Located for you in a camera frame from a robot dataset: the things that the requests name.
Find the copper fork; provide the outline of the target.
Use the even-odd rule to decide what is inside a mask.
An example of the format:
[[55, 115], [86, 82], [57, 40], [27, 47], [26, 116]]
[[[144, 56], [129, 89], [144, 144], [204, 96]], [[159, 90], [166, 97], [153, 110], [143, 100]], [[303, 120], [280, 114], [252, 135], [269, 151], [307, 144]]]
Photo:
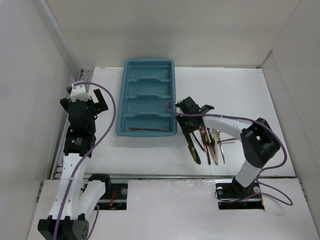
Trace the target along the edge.
[[217, 158], [217, 153], [216, 153], [216, 143], [215, 143], [215, 139], [212, 137], [210, 129], [206, 128], [206, 132], [208, 135], [208, 144], [214, 159], [214, 164], [217, 166], [219, 164], [218, 162], [218, 158]]

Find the silver spoon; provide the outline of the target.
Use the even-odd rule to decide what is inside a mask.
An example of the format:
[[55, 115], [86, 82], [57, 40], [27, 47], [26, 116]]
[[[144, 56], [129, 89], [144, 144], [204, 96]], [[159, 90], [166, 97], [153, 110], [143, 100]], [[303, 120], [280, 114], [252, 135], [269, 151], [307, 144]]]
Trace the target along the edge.
[[223, 150], [223, 146], [222, 146], [222, 142], [221, 142], [221, 133], [220, 133], [219, 130], [218, 130], [218, 133], [219, 133], [219, 137], [218, 137], [219, 143], [218, 144], [219, 144], [219, 148], [220, 148], [220, 152], [221, 152], [221, 157], [222, 157], [222, 160], [223, 160], [223, 164], [226, 164], [224, 150]]

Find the copper knife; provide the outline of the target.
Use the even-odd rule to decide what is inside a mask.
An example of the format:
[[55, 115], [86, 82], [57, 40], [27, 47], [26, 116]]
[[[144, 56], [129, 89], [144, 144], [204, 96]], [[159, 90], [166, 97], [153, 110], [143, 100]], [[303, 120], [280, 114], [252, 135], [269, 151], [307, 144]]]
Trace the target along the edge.
[[168, 132], [168, 129], [161, 129], [161, 128], [140, 128], [140, 127], [129, 127], [131, 131], [153, 131], [153, 132]]

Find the small copper spoon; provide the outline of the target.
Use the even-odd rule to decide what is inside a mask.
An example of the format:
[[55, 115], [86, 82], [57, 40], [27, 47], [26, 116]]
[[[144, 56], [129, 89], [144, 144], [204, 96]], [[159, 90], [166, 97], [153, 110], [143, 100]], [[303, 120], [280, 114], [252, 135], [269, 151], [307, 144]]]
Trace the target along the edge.
[[222, 140], [218, 140], [217, 143], [221, 144], [221, 143], [228, 143], [228, 142], [232, 142], [232, 141], [236, 141], [237, 138], [228, 138], [228, 139], [222, 139]]

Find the gold knife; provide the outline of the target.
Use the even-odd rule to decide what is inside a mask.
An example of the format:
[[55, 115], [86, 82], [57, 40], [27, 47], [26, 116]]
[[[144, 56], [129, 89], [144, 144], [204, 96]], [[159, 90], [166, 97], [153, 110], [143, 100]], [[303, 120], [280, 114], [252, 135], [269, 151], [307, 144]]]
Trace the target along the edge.
[[198, 153], [197, 153], [197, 151], [196, 151], [196, 149], [195, 149], [194, 144], [193, 144], [193, 143], [189, 143], [189, 144], [188, 144], [188, 149], [189, 149], [189, 151], [190, 151], [190, 154], [191, 154], [194, 162], [195, 162], [196, 164], [198, 164]]

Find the dark green handled knife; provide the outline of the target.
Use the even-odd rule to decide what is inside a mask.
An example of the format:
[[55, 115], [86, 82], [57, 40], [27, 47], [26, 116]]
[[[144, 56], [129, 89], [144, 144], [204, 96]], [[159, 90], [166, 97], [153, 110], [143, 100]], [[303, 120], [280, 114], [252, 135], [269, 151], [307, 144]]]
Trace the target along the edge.
[[200, 159], [200, 157], [198, 155], [198, 152], [194, 147], [192, 147], [191, 155], [192, 155], [192, 158], [193, 158], [193, 160], [195, 161], [196, 164], [200, 165], [202, 163], [201, 159]]

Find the white plastic spoon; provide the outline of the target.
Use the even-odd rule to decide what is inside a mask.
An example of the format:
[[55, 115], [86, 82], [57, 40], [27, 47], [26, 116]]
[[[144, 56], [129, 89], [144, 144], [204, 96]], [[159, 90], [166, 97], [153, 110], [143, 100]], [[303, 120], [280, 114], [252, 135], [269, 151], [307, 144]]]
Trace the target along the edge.
[[218, 145], [218, 141], [220, 139], [220, 131], [217, 129], [211, 130], [211, 138], [213, 139], [213, 145], [216, 147]]

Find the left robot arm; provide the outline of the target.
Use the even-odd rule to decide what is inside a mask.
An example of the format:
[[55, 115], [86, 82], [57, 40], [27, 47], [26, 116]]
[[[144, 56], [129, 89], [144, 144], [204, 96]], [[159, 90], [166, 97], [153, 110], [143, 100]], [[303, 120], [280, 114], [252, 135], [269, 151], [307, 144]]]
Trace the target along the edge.
[[63, 166], [59, 187], [46, 219], [40, 219], [38, 232], [46, 240], [87, 240], [89, 218], [97, 210], [100, 198], [111, 195], [108, 175], [93, 175], [85, 183], [88, 161], [96, 146], [96, 119], [109, 108], [99, 89], [94, 102], [86, 89], [71, 88], [70, 97], [60, 104], [68, 113], [69, 126], [63, 148]]

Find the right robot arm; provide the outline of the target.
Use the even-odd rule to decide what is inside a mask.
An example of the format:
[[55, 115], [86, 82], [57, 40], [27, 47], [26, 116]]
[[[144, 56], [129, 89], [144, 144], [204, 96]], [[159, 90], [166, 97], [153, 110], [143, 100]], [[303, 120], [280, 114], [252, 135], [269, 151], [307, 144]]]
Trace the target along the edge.
[[218, 133], [223, 132], [240, 141], [245, 161], [230, 183], [216, 187], [218, 199], [224, 202], [239, 202], [256, 196], [257, 179], [266, 163], [283, 148], [283, 144], [263, 118], [256, 120], [229, 116], [218, 112], [211, 105], [200, 107], [191, 97], [187, 97], [175, 106], [179, 109], [176, 120], [187, 141], [188, 149], [196, 164], [201, 159], [194, 146], [191, 135], [200, 132], [202, 147], [208, 161], [217, 161]]

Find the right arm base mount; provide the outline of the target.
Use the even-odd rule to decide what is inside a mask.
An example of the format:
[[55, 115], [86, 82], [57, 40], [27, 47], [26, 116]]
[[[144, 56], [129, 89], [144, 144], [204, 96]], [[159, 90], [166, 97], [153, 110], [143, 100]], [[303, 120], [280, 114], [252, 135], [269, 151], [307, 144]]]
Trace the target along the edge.
[[238, 193], [231, 182], [216, 182], [214, 195], [219, 210], [264, 210], [260, 185], [253, 182], [247, 190]]

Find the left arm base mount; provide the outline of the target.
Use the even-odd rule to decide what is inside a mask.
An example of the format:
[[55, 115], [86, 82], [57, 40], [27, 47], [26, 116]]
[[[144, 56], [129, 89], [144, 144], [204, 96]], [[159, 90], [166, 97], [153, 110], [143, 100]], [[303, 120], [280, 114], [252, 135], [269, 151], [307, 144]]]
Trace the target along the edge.
[[97, 205], [103, 211], [122, 211], [127, 209], [128, 184], [111, 183], [111, 190], [107, 190], [99, 199]]

